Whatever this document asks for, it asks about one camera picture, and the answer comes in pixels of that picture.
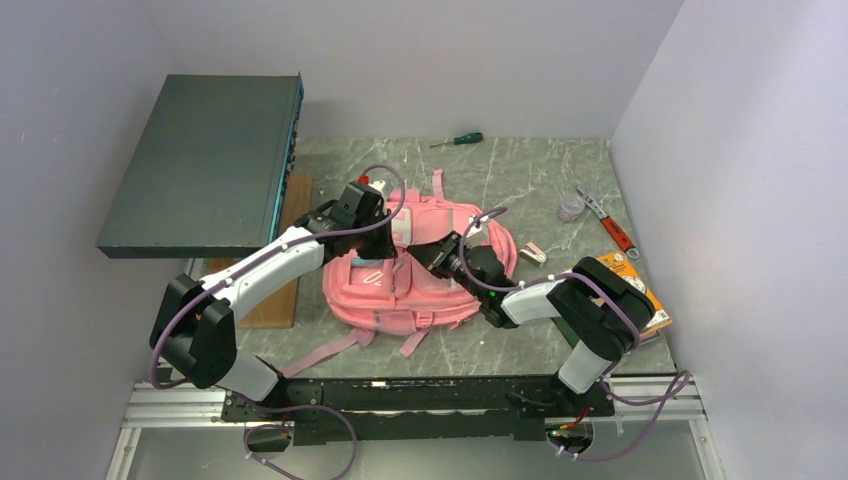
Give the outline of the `dark green book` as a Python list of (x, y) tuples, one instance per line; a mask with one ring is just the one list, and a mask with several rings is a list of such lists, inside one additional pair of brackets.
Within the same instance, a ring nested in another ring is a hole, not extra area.
[[(579, 337), (575, 333), (575, 331), (567, 324), (567, 322), (562, 318), (554, 318), (552, 320), (553, 324), (557, 327), (560, 333), (565, 338), (565, 341), (570, 347), (575, 347), (579, 342)], [(640, 344), (646, 345), (649, 342), (652, 342), (660, 337), (660, 332), (658, 330), (653, 331), (644, 331), (641, 337)]]

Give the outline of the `clear tape roll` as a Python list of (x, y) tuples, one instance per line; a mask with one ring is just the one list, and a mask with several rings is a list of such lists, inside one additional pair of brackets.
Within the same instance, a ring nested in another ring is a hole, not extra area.
[(561, 198), (556, 216), (563, 223), (570, 223), (578, 219), (584, 209), (583, 199), (579, 195), (570, 194)]

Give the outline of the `green handled screwdriver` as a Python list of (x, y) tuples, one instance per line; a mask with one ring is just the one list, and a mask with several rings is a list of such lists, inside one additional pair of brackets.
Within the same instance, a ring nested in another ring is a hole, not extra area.
[(446, 145), (472, 145), (480, 143), (484, 140), (484, 135), (481, 132), (471, 132), (457, 137), (453, 137), (449, 141), (431, 145), (431, 148), (446, 146)]

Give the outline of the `orange comic book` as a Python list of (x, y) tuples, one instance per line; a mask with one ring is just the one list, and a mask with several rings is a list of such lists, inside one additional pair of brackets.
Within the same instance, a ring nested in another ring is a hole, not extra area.
[(672, 323), (672, 320), (665, 308), (662, 306), (662, 304), (654, 295), (652, 290), (648, 287), (648, 285), (644, 282), (642, 277), (639, 275), (637, 269), (631, 262), (631, 259), (628, 258), (625, 253), (620, 251), (611, 252), (605, 255), (598, 256), (597, 260), (602, 265), (604, 265), (612, 272), (616, 273), (625, 281), (627, 281), (631, 286), (639, 290), (651, 301), (655, 313), (652, 319), (648, 322), (648, 324), (642, 329), (642, 335), (644, 331), (659, 331), (660, 329)]

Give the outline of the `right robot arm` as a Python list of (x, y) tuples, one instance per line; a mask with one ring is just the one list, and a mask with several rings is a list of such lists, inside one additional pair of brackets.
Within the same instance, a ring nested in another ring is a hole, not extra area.
[(564, 415), (588, 404), (590, 388), (640, 343), (655, 315), (645, 293), (592, 257), (564, 273), (521, 283), (508, 277), (493, 247), (468, 247), (457, 232), (407, 251), (431, 275), (470, 293), (496, 328), (536, 320), (556, 325), (571, 345), (550, 391), (553, 406)]

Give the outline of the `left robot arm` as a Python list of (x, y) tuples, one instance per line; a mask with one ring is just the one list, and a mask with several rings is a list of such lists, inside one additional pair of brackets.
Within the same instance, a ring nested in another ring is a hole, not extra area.
[(367, 176), (348, 183), (340, 197), (304, 214), (270, 244), (236, 265), (195, 280), (181, 274), (166, 288), (150, 335), (150, 381), (165, 359), (182, 380), (199, 389), (218, 386), (248, 399), (264, 420), (279, 417), (291, 401), (288, 379), (273, 365), (240, 351), (239, 322), (267, 297), (300, 276), (356, 250), (366, 259), (396, 257), (385, 184)]

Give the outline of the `pink white stapler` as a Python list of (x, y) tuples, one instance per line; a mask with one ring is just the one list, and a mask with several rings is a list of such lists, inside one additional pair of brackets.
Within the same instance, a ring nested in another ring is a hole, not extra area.
[(519, 256), (527, 262), (541, 268), (548, 260), (546, 252), (534, 242), (525, 243), (519, 250)]

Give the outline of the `pink student backpack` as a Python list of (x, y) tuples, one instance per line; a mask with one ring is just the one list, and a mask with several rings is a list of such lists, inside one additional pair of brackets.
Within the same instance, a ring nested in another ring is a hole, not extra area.
[(411, 245), (462, 232), (481, 212), (475, 205), (445, 197), (441, 170), (433, 173), (431, 183), (429, 195), (413, 188), (390, 194), (388, 206), (398, 213), (392, 222), (397, 258), (367, 261), (350, 252), (324, 267), (322, 287), (328, 306), (351, 330), (343, 339), (282, 367), (286, 377), (354, 345), (367, 346), (378, 333), (404, 338), (399, 351), (409, 357), (431, 330), (455, 329), (478, 312), (480, 303), (470, 293), (453, 280), (431, 275), (407, 251)]

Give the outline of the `red adjustable wrench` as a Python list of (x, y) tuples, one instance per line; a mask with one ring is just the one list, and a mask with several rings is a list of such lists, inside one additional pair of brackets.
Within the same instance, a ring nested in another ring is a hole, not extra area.
[(581, 187), (575, 188), (583, 203), (598, 217), (600, 224), (616, 246), (633, 260), (641, 257), (638, 248), (625, 230), (602, 208), (600, 203)]

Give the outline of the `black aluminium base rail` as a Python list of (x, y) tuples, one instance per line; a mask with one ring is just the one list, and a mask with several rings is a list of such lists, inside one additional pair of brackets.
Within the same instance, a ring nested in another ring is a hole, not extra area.
[(253, 407), (220, 388), (182, 385), (158, 390), (136, 385), (125, 428), (249, 427), (283, 423), (297, 446), (366, 440), (510, 437), (544, 439), (569, 424), (574, 432), (609, 422), (623, 434), (628, 422), (704, 418), (697, 387), (681, 384), (659, 409), (654, 398), (670, 376), (614, 376), (577, 399), (557, 397), (547, 375), (296, 379), (289, 383), (291, 413)]

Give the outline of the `dark grey flat box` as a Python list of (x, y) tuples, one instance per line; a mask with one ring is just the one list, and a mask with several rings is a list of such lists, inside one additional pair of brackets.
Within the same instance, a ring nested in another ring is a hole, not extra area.
[(275, 240), (301, 76), (166, 77), (96, 240), (112, 259), (245, 257)]

